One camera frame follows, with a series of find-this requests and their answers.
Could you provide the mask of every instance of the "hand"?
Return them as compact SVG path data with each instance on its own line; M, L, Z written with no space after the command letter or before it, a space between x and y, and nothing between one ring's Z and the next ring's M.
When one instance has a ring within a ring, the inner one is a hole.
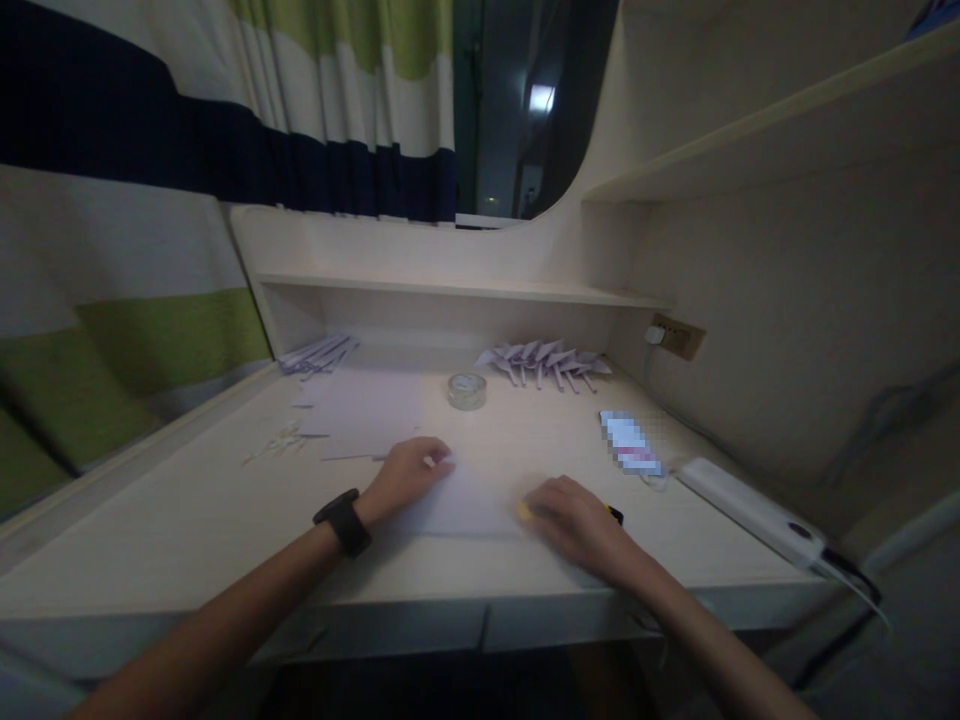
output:
M647 555L596 495L566 475L547 480L525 498L527 521L563 557L611 585L642 575Z
M411 438L390 448L380 472L354 503L364 526L369 529L426 495L453 472L453 463L444 462L449 456L450 448L439 438Z

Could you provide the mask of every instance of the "clear tape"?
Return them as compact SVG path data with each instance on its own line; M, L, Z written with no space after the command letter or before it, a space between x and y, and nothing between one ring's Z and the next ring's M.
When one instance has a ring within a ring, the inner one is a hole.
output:
M447 381L447 399L457 410L477 410L487 402L487 381L473 373L458 373Z

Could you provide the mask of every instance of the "white desk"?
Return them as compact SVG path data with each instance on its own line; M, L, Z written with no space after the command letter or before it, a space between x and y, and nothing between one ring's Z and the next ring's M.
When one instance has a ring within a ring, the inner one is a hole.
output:
M550 475L579 479L620 508L637 542L731 627L789 626L823 596L820 580L677 482L658 493L616 467L602 409L634 412L668 465L702 455L729 468L629 378L617 373L598 380L597 395L574 395L546 382L541 392L514 389L490 372L486 406L464 413L447 403L446 380L474 357L362 347L351 362L419 367L421 433L442 437L505 507ZM329 499L365 487L379 465L320 462L323 439L244 463L307 412L290 407L297 382L271 366L15 520L0 543L0 566L10 568L0 578L0 642L73 677L108 674L308 529ZM626 609L531 538L381 535L257 659L641 634Z

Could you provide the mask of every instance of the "paper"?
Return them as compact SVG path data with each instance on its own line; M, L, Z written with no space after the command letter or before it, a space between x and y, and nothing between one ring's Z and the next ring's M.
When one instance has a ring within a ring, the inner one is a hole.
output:
M332 380L332 375L317 374L301 381L299 383L300 394L290 403L290 406L313 407L318 404L330 387Z
M421 423L420 376L387 370L340 368L316 388L316 405L300 423L301 435L326 435L323 459L382 457Z
M284 375L332 373L337 365L358 347L360 347L360 341L349 335L331 335L312 345L283 355L278 362Z
M557 390L565 392L565 383L570 386L575 395L580 394L577 380L592 393L597 389L590 382L587 373L612 372L610 367L600 359L599 353L577 352L565 350L563 340L543 342L534 340L526 345L501 345L500 347L484 350L474 365L492 364L510 378L514 387L527 386L527 371L531 371L531 380L536 377L537 390L543 390L543 378L552 378Z
M476 483L470 469L456 469L417 504L388 525L388 530L417 535L514 536L521 530L510 508Z

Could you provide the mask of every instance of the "electrical outlet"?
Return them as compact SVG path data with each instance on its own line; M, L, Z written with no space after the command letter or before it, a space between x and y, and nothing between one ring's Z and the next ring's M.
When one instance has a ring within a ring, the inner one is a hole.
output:
M700 343L703 342L706 330L701 330L693 325L668 318L666 315L655 313L653 320L650 321L653 327L663 328L663 340L660 347L668 352L672 352L684 360L693 360L700 349Z

